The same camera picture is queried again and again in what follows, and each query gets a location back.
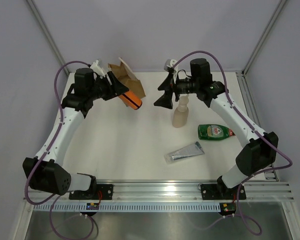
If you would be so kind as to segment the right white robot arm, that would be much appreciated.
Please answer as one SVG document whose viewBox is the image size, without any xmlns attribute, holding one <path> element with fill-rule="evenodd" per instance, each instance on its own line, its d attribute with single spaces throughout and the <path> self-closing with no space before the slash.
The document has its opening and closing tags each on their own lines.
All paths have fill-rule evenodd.
<svg viewBox="0 0 300 240">
<path fill-rule="evenodd" d="M 274 132 L 265 132 L 237 107 L 225 84 L 213 80 L 205 58 L 191 60 L 191 75 L 184 79 L 178 76 L 176 60 L 168 59 L 164 69 L 168 75 L 157 88 L 164 93 L 154 102 L 155 106 L 172 109 L 172 96 L 179 100 L 181 94 L 195 94 L 225 121 L 242 146 L 234 166 L 217 179 L 216 192 L 227 199 L 245 179 L 275 161 L 279 138 Z"/>
</svg>

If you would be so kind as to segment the orange blue pump bottle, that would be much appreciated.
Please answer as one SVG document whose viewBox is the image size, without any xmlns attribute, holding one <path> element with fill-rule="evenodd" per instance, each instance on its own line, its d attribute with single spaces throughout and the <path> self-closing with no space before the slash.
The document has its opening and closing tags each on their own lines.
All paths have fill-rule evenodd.
<svg viewBox="0 0 300 240">
<path fill-rule="evenodd" d="M 131 90 L 125 92 L 124 94 L 121 94 L 119 98 L 127 107 L 130 107 L 133 110 L 138 110 L 143 104 L 142 100 Z"/>
</svg>

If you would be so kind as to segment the beige pump bottle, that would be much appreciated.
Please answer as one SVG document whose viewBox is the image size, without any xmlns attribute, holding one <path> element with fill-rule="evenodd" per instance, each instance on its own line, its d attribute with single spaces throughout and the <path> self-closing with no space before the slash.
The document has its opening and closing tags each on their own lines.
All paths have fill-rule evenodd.
<svg viewBox="0 0 300 240">
<path fill-rule="evenodd" d="M 172 126 L 175 128 L 181 128 L 186 125 L 189 116 L 189 96 L 181 96 L 178 101 L 178 106 L 174 111 L 172 118 Z"/>
</svg>

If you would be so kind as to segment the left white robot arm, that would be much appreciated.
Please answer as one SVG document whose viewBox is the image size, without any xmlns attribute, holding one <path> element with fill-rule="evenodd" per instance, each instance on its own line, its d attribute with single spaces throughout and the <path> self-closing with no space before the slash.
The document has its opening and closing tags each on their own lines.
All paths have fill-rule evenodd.
<svg viewBox="0 0 300 240">
<path fill-rule="evenodd" d="M 128 90 L 112 71 L 77 69 L 74 83 L 62 100 L 59 122 L 35 157 L 27 157 L 22 164 L 27 177 L 26 189 L 60 196 L 80 191 L 86 199 L 93 199 L 98 192 L 93 176 L 69 173 L 63 168 L 64 158 L 75 132 L 87 117 L 94 101 L 108 101 Z"/>
</svg>

